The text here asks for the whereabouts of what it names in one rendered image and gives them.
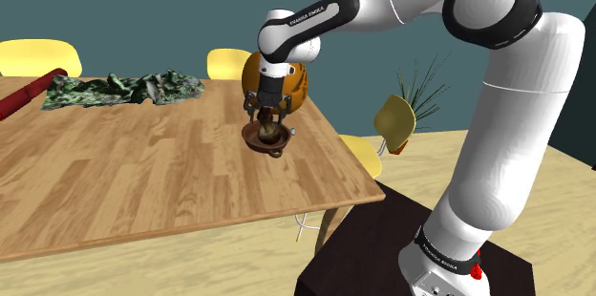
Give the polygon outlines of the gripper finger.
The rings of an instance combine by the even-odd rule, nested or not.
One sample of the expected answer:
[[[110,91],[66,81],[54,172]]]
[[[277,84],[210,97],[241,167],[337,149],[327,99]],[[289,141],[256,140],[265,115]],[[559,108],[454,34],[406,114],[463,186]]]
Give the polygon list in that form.
[[[258,100],[258,94],[253,91],[247,91],[245,93],[244,110],[249,116],[249,121],[253,122],[255,113],[261,109],[261,104]]]
[[[291,111],[291,105],[292,105],[291,95],[284,95],[283,98],[282,98],[282,103],[284,103],[284,106],[281,106],[280,104],[277,105],[277,110],[278,110],[278,121],[277,121],[277,124],[279,126],[282,125],[283,119]]]

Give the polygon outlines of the orange ball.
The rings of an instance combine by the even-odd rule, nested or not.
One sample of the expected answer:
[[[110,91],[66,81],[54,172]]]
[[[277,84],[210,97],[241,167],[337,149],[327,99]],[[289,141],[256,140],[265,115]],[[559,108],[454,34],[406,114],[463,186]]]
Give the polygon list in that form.
[[[260,81],[259,52],[253,53],[245,62],[242,72],[242,89],[246,95],[248,91],[257,92]],[[306,66],[302,63],[290,63],[290,74],[284,78],[282,95],[291,97],[289,113],[298,110],[308,96],[309,79]]]

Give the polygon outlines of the olive brown round object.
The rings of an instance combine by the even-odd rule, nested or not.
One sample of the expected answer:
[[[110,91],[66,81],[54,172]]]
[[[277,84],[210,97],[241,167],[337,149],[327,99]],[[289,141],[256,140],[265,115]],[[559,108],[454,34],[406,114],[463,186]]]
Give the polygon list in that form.
[[[258,139],[265,144],[275,144],[281,138],[281,129],[277,123],[263,124],[258,131]]]

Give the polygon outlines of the yellow chair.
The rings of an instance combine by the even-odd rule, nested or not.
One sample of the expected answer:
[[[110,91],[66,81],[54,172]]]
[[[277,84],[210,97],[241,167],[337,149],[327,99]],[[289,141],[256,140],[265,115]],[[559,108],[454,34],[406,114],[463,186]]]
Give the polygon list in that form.
[[[240,80],[250,52],[240,49],[220,48],[211,50],[206,57],[207,75],[210,79]]]
[[[345,147],[331,148],[329,152],[325,151],[324,155],[333,156],[335,152],[346,154],[347,150],[350,150],[361,164],[361,167],[367,171],[372,179],[375,179],[382,171],[380,157],[383,152],[387,150],[390,153],[398,154],[412,135],[416,126],[415,113],[411,105],[402,96],[390,95],[375,116],[373,125],[376,132],[383,137],[379,149],[375,149],[362,137],[335,135],[330,139],[330,142],[342,141]],[[324,243],[350,210],[349,207],[341,207],[335,212],[327,211],[322,220],[323,230],[320,226],[306,224],[307,213],[303,214],[302,220],[299,220],[298,216],[295,215],[296,223],[299,225],[296,242],[300,241],[305,229],[313,229],[319,231],[319,241]]]
[[[0,75],[41,76],[56,68],[70,77],[82,74],[75,47],[55,39],[14,39],[0,42]]]

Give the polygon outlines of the wooden table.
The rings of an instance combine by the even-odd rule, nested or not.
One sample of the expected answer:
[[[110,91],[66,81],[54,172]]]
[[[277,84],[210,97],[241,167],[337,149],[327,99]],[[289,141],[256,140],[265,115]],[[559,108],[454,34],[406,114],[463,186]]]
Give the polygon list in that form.
[[[381,201],[311,100],[275,159],[249,149],[241,84],[157,106],[42,109],[0,121],[0,263]]]

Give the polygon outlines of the green crumpled cloth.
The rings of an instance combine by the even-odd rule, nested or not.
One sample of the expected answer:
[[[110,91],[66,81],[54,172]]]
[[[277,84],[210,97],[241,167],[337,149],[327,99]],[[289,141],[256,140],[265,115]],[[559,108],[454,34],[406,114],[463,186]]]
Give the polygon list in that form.
[[[154,105],[168,105],[200,98],[204,91],[205,86],[198,78],[173,70],[141,78],[118,78],[116,74],[108,74],[105,79],[90,81],[59,75],[48,88],[41,110],[141,104],[146,99]]]

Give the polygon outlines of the green spiky plant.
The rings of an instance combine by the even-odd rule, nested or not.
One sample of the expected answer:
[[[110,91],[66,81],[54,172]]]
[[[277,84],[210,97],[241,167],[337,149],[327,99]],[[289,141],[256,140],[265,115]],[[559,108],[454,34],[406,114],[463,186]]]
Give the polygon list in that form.
[[[449,56],[450,54],[448,53],[444,58],[438,61],[438,55],[436,55],[424,76],[421,77],[420,82],[418,82],[420,69],[419,61],[417,59],[415,59],[414,71],[410,84],[406,83],[405,74],[402,69],[399,68],[397,70],[398,94],[409,104],[413,110],[416,121],[420,121],[440,110],[440,107],[434,103],[434,100],[449,90],[450,85],[443,83],[433,90],[431,88],[431,83],[434,81],[437,73],[443,67]]]

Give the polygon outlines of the dark robot stand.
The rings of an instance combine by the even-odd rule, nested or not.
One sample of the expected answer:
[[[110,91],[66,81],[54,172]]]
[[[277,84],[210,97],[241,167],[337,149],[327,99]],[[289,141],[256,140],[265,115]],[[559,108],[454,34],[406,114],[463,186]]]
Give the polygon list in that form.
[[[398,253],[431,210],[379,187],[386,198],[351,210],[298,277],[294,296],[412,296]],[[491,296],[537,296],[531,263],[491,242],[480,256]]]

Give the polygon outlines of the red cylinder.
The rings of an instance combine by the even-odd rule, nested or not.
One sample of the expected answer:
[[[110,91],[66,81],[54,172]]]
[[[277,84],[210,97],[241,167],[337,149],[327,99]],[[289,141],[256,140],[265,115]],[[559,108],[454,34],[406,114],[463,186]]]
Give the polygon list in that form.
[[[68,73],[64,69],[56,68],[0,99],[0,121],[19,111],[35,97],[47,91],[56,75],[67,76]]]

